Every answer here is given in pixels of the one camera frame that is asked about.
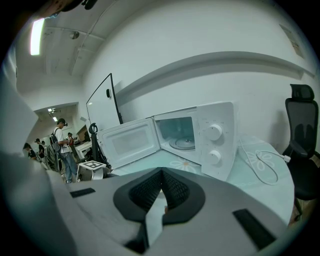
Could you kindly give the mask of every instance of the black pad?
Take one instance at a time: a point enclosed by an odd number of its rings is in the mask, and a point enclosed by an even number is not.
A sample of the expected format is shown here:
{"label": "black pad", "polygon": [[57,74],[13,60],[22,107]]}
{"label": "black pad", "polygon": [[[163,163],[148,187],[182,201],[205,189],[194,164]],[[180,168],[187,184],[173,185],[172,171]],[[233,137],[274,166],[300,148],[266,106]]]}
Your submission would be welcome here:
{"label": "black pad", "polygon": [[233,215],[259,250],[276,240],[247,209],[236,210]]}
{"label": "black pad", "polygon": [[197,183],[169,168],[158,167],[118,188],[113,202],[125,219],[143,223],[161,189],[168,203],[163,225],[189,221],[206,200],[205,192]]}
{"label": "black pad", "polygon": [[72,191],[70,192],[70,195],[73,197],[73,198],[77,198],[77,197],[81,197],[81,196],[84,196],[84,195],[88,195],[88,194],[91,194],[93,192],[96,192],[93,188],[89,187],[89,188],[86,188],[86,189],[81,189],[81,190],[77,190],[77,191]]}

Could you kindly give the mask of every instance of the pipe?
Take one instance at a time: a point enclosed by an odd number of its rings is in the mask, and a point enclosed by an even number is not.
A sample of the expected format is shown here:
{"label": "pipe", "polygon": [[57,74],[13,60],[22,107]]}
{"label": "pipe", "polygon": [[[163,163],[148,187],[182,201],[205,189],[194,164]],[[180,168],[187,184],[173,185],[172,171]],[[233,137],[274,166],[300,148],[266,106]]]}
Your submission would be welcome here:
{"label": "pipe", "polygon": [[93,25],[91,26],[91,28],[89,29],[89,32],[86,33],[86,36],[84,37],[83,41],[82,41],[82,44],[80,45],[80,47],[78,48],[77,52],[76,52],[76,55],[75,55],[75,58],[74,58],[74,61],[73,61],[73,64],[72,64],[72,68],[70,70],[70,75],[72,76],[72,73],[74,71],[74,67],[75,67],[75,64],[76,64],[76,61],[78,59],[78,56],[79,56],[79,52],[81,51],[81,48],[84,46],[84,43],[87,39],[88,36],[91,35],[92,31],[94,30],[96,24],[98,23],[99,19],[117,2],[118,0],[114,0],[107,9],[105,9],[98,17],[98,19],[93,23]]}
{"label": "pipe", "polygon": [[[87,36],[87,32],[84,32],[84,31],[80,31],[80,30],[77,30],[77,29],[72,29],[72,28],[67,28],[67,27],[61,27],[61,26],[46,26],[44,27],[45,29],[50,29],[50,30],[61,30],[61,31],[71,31],[71,32],[79,32],[79,34],[81,35],[85,35]],[[101,40],[101,41],[104,41],[105,39],[100,37],[100,36],[97,36],[97,35],[94,35],[94,34],[88,34],[89,37],[92,37],[92,38],[95,38],[95,39],[98,39],[98,40]]]}
{"label": "pipe", "polygon": [[92,53],[92,54],[95,54],[96,52],[95,51],[93,51],[93,50],[89,50],[89,49],[87,49],[87,48],[84,48],[84,47],[82,47],[82,48],[78,48],[78,50],[79,51],[85,51],[85,52],[89,52],[89,53]]}

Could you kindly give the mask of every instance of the white t-shirt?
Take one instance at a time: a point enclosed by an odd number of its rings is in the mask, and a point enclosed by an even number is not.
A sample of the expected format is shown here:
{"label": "white t-shirt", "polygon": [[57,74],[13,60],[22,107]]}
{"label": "white t-shirt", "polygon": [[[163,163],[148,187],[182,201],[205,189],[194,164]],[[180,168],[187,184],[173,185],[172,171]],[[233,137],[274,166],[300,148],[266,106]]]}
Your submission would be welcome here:
{"label": "white t-shirt", "polygon": [[[62,134],[62,130],[61,130],[60,128],[58,128],[58,127],[54,128],[53,133],[55,133],[55,136],[56,136],[58,142],[65,141],[64,136],[63,136],[63,134]],[[63,144],[63,145],[60,147],[60,152],[61,152],[61,153],[70,152],[70,148],[69,148],[69,146],[68,146],[67,143]]]}

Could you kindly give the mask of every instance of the office chair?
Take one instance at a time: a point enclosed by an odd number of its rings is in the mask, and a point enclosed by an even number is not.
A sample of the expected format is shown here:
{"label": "office chair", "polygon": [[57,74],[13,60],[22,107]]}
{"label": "office chair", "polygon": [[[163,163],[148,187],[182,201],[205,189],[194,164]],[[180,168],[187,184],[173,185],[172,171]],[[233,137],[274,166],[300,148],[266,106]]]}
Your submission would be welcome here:
{"label": "office chair", "polygon": [[285,108],[290,124],[290,143],[284,155],[290,156],[288,163],[294,183],[294,204],[302,215],[298,199],[309,201],[318,198],[320,169],[310,159],[316,149],[318,129],[318,104],[309,85],[290,84],[292,98],[285,100]]}

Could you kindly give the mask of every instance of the microwave control knob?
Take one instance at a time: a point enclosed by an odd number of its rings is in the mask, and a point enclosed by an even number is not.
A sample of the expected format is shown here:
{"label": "microwave control knob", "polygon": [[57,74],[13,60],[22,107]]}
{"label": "microwave control knob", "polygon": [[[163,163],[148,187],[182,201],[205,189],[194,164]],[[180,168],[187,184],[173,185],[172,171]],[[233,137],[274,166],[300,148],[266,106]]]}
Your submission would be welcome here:
{"label": "microwave control knob", "polygon": [[210,164],[216,165],[221,160],[221,154],[217,150],[212,150],[209,153],[208,160],[209,160]]}
{"label": "microwave control knob", "polygon": [[222,135],[222,128],[218,124],[213,124],[206,129],[205,135],[208,139],[216,141]]}

